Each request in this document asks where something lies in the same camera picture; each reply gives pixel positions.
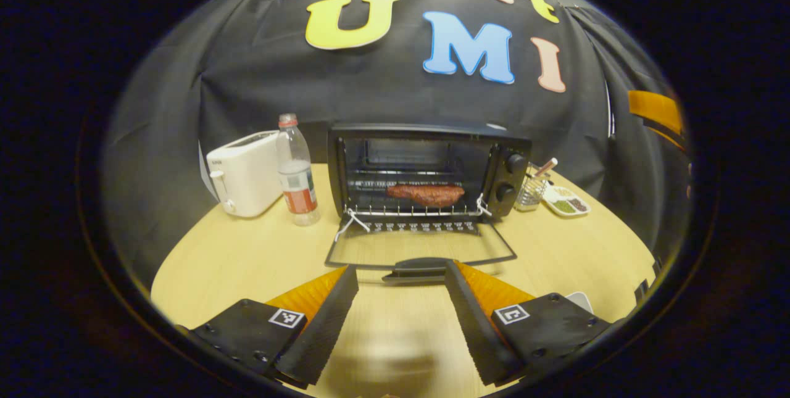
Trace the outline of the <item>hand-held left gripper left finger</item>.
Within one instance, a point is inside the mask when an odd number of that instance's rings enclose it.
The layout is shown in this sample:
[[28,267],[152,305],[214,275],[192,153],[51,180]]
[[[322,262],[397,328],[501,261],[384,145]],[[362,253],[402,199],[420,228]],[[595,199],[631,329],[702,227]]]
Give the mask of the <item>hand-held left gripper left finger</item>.
[[358,291],[345,265],[267,302],[240,299],[189,333],[255,375],[315,386]]

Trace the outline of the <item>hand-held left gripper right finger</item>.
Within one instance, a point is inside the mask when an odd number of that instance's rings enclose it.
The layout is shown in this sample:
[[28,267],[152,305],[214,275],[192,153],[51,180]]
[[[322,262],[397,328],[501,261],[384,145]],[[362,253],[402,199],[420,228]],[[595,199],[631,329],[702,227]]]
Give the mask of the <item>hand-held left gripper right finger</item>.
[[536,297],[460,261],[446,264],[444,280],[486,386],[553,375],[610,327],[569,297]]

